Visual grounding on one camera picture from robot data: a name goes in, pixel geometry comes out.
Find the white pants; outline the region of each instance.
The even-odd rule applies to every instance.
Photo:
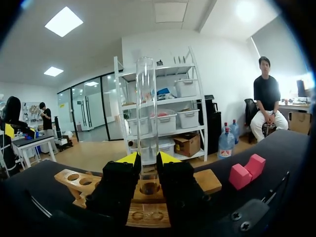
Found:
[[[271,115],[273,111],[266,111],[268,115]],[[262,133],[262,125],[266,122],[266,119],[263,115],[263,113],[259,110],[255,117],[253,117],[250,127],[253,135],[257,138],[257,141],[260,142],[262,139],[265,138],[265,136]],[[283,116],[283,114],[280,113],[278,110],[275,115],[275,122],[277,129],[288,129],[288,122],[286,118]]]
[[[54,136],[54,130],[53,129],[44,130],[44,134],[49,135],[49,136]],[[55,141],[51,140],[50,143],[51,143],[51,147],[53,148],[54,153],[58,152]]]

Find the pink block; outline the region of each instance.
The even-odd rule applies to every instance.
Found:
[[[250,157],[248,164],[245,165],[245,169],[249,171],[249,173],[252,175],[252,180],[254,180],[262,173],[265,164],[265,159],[257,154],[253,154]]]
[[[241,164],[232,166],[229,182],[237,189],[242,189],[250,183],[252,175]]]

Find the glass cylinder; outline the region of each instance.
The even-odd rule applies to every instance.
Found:
[[[158,191],[156,166],[158,151],[157,89],[155,63],[152,58],[142,57],[136,64],[136,118],[137,145],[141,156],[141,192],[153,194]],[[152,148],[154,152],[145,152]]]

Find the black t-shirt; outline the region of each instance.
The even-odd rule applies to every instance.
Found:
[[[267,111],[272,111],[275,107],[275,102],[280,101],[281,95],[278,88],[277,80],[269,76],[269,79],[263,79],[259,76],[253,83],[254,99],[260,100],[263,108]]]
[[[46,117],[42,117],[43,118],[43,129],[44,130],[53,129],[52,126],[51,126],[51,112],[50,112],[50,109],[46,109],[43,113],[46,114],[48,117],[50,117],[50,119],[48,119]]]

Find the wooden holder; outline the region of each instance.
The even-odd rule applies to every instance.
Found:
[[[69,169],[62,170],[54,177],[58,182],[68,187],[75,198],[73,204],[82,208],[86,208],[85,197],[94,191],[102,178],[91,174],[78,173]],[[222,189],[221,183],[210,169],[194,173],[194,177],[207,195]],[[162,189],[160,188],[155,194],[145,195],[140,192],[140,187],[143,182],[148,183],[153,182],[153,180],[138,181],[126,225],[142,228],[170,227],[167,206]]]

